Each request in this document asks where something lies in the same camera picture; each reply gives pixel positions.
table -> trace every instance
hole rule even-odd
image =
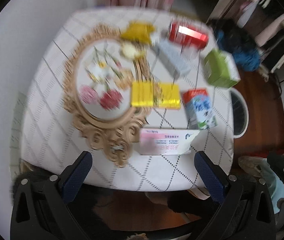
[[[202,130],[192,142],[193,152],[188,155],[141,156],[133,151],[124,168],[114,166],[100,150],[92,150],[81,132],[72,125],[72,114],[64,109],[65,61],[72,56],[79,40],[99,23],[125,28],[130,20],[152,22],[159,29],[168,28],[173,19],[180,17],[164,11],[113,7],[75,12],[45,52],[32,80],[27,108],[24,114],[21,158],[55,174],[73,163],[83,150],[93,156],[93,166],[85,179],[86,184],[130,191],[176,191],[201,188],[204,184],[194,168],[196,151],[204,150],[213,163],[228,174],[233,160],[233,114],[228,90],[215,88],[203,78],[202,62],[191,61],[190,74],[176,81],[180,90],[206,87],[210,95],[218,126]],[[205,57],[216,42],[212,31],[203,23],[191,21],[206,30],[209,44],[200,52]],[[172,82],[173,79],[156,60],[146,56],[155,80]],[[152,109],[145,127],[186,129],[184,108],[180,110]]]

soda can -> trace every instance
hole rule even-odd
[[[197,49],[204,49],[209,42],[209,36],[206,33],[183,22],[171,22],[168,36],[169,40],[174,43],[182,46],[195,46]]]

yellow object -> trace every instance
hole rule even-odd
[[[106,67],[106,63],[102,62],[102,61],[98,61],[98,65],[100,68],[105,68]]]
[[[118,70],[118,73],[119,75],[113,77],[113,81],[119,89],[125,91],[131,87],[134,80],[132,70],[129,68],[121,68]]]
[[[153,85],[151,82],[132,83],[131,105],[134,107],[153,106]]]
[[[131,105],[180,109],[180,92],[176,84],[138,82],[132,83]]]
[[[129,41],[138,41],[142,44],[151,44],[150,34],[155,27],[148,22],[130,22],[129,27],[121,34],[121,38]]]
[[[122,54],[129,59],[138,59],[145,54],[144,50],[139,50],[132,43],[125,42],[121,45]]]

red flower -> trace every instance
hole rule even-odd
[[[98,100],[98,93],[87,85],[80,87],[80,97],[84,103],[92,104]]]
[[[107,110],[111,110],[115,107],[119,108],[123,97],[117,90],[109,90],[103,94],[100,99],[100,105]]]

white box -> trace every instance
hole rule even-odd
[[[188,75],[191,71],[191,67],[180,56],[180,53],[174,46],[174,43],[161,39],[155,44],[153,50],[155,54],[158,55],[170,75],[177,80],[179,77]]]
[[[141,155],[181,155],[191,153],[190,145],[199,130],[146,129],[140,130],[136,150]]]

